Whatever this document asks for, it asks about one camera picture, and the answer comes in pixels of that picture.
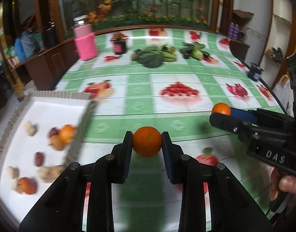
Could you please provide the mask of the person's right hand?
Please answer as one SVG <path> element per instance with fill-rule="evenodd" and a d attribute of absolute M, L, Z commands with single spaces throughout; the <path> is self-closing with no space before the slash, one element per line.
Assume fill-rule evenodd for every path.
<path fill-rule="evenodd" d="M 271 183 L 269 187 L 270 200 L 275 200 L 280 191 L 296 195 L 296 177 L 287 175 L 277 168 L 274 168 L 271 173 Z"/>

